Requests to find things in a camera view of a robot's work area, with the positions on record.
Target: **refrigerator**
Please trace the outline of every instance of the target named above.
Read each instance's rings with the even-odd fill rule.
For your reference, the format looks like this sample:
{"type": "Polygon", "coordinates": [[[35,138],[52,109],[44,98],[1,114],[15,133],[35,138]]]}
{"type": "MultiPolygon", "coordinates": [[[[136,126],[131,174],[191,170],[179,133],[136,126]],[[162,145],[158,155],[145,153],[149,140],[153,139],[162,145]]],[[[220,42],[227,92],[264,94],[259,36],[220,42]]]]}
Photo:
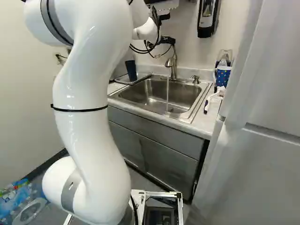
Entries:
{"type": "Polygon", "coordinates": [[[300,1],[252,0],[186,225],[300,224],[300,1]]]}

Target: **cabinet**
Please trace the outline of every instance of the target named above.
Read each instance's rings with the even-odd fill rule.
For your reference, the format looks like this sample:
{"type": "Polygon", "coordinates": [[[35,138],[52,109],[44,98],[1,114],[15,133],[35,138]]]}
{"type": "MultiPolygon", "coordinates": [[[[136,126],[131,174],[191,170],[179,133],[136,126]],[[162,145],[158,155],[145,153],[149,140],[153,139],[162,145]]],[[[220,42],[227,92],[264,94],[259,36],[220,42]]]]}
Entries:
{"type": "Polygon", "coordinates": [[[192,194],[198,161],[136,132],[109,122],[112,136],[124,158],[141,172],[181,191],[192,194]]]}
{"type": "Polygon", "coordinates": [[[109,126],[122,156],[142,172],[146,172],[139,136],[113,122],[109,122],[109,126]]]}
{"type": "Polygon", "coordinates": [[[112,106],[108,106],[108,119],[195,160],[199,160],[200,158],[204,140],[199,137],[112,106]]]}

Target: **stainless steel sink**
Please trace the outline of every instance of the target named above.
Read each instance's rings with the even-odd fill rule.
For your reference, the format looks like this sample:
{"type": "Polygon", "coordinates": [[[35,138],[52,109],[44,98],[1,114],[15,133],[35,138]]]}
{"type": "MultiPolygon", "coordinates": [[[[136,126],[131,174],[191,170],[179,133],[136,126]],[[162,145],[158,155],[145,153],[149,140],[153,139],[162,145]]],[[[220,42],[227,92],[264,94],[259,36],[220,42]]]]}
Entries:
{"type": "Polygon", "coordinates": [[[152,75],[110,94],[109,98],[191,123],[209,86],[208,82],[192,84],[192,80],[169,81],[167,108],[167,79],[165,76],[152,75]]]}

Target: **water stream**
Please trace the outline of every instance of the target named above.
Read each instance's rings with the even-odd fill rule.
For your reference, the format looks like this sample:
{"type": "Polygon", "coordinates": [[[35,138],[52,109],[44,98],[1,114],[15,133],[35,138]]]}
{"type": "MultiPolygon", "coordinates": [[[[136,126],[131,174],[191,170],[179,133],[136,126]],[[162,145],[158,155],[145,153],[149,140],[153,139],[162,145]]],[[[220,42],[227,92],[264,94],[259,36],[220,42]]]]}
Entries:
{"type": "Polygon", "coordinates": [[[169,111],[169,76],[167,76],[167,104],[166,104],[166,111],[169,111]]]}

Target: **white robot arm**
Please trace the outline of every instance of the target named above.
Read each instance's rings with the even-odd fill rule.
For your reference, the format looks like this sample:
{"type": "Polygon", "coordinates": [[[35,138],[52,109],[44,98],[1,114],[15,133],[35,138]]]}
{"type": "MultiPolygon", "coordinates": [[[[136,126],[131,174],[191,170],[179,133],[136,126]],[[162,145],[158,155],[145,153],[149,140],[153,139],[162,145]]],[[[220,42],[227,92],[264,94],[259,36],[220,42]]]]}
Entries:
{"type": "Polygon", "coordinates": [[[109,130],[107,86],[132,39],[155,41],[157,27],[143,0],[26,0],[24,11],[37,39],[73,46],[52,105],[70,157],[48,169],[43,191],[89,224],[123,223],[130,176],[109,130]]]}

